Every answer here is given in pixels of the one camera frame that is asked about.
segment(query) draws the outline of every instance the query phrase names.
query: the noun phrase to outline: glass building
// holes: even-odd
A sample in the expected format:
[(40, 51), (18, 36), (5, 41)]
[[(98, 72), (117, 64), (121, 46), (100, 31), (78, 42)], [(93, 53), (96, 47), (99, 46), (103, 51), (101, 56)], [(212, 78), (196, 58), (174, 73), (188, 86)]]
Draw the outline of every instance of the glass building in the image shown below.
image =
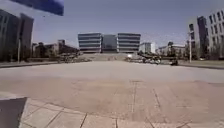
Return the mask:
[(79, 49), (83, 53), (100, 53), (102, 34), (101, 33), (87, 33), (78, 34)]
[(140, 34), (134, 33), (78, 34), (79, 49), (83, 53), (134, 53), (139, 49), (140, 38)]
[(134, 33), (118, 33), (117, 50), (122, 53), (133, 53), (139, 49), (141, 35)]

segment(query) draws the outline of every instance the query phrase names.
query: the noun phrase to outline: street light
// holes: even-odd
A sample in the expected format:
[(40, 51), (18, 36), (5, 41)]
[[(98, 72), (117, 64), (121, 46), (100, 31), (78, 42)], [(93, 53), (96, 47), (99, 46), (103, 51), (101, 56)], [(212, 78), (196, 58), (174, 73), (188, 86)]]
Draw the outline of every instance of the street light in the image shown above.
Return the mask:
[(18, 63), (20, 63), (20, 51), (21, 51), (21, 39), (19, 39), (19, 44), (18, 44), (18, 56), (17, 56)]
[(188, 33), (188, 35), (189, 35), (189, 62), (191, 63), (192, 60), (191, 33)]

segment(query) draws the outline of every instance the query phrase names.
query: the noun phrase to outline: gray building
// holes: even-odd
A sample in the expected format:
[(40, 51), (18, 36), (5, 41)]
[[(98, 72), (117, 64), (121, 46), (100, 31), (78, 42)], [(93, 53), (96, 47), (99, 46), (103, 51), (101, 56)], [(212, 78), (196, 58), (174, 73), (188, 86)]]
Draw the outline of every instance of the gray building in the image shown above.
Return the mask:
[(83, 53), (134, 53), (139, 49), (140, 38), (140, 34), (133, 33), (118, 33), (117, 35), (78, 34), (79, 49)]
[(208, 55), (208, 29), (206, 18), (201, 16), (193, 19), (188, 24), (188, 34), (191, 38), (192, 57), (205, 58)]
[(19, 39), (21, 42), (21, 58), (26, 59), (31, 56), (31, 40), (34, 19), (25, 15), (20, 15)]
[(102, 34), (78, 34), (79, 49), (83, 53), (101, 53)]
[(0, 10), (0, 61), (17, 57), (19, 18)]
[(208, 17), (209, 51), (212, 59), (224, 58), (224, 11), (218, 10)]
[(17, 17), (0, 10), (0, 61), (17, 60), (19, 40), (20, 57), (30, 57), (33, 21), (25, 14)]
[(117, 34), (117, 50), (122, 53), (134, 53), (139, 49), (141, 35), (134, 33)]
[(103, 35), (102, 39), (102, 53), (116, 53), (117, 52), (117, 37), (116, 35)]

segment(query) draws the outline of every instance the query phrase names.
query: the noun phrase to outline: curb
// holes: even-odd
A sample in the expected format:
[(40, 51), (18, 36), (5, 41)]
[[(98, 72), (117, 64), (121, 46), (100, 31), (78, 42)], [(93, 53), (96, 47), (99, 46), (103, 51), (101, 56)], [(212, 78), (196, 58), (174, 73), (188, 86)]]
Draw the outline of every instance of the curb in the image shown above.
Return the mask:
[(185, 65), (185, 64), (179, 64), (179, 66), (192, 67), (192, 68), (207, 68), (207, 69), (224, 70), (224, 67), (214, 67), (214, 66), (206, 66), (206, 65)]
[(50, 65), (50, 64), (60, 64), (60, 63), (52, 62), (52, 63), (37, 63), (37, 64), (0, 65), (0, 69), (1, 68), (16, 68), (16, 67), (26, 67), (26, 66)]

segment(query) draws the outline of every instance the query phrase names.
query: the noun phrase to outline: blue object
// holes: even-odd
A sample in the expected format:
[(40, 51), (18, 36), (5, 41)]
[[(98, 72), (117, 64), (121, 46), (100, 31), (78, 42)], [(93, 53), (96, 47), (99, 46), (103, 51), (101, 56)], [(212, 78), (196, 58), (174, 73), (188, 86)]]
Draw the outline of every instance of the blue object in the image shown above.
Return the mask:
[(56, 15), (64, 15), (64, 5), (58, 0), (10, 0), (34, 9), (50, 12)]

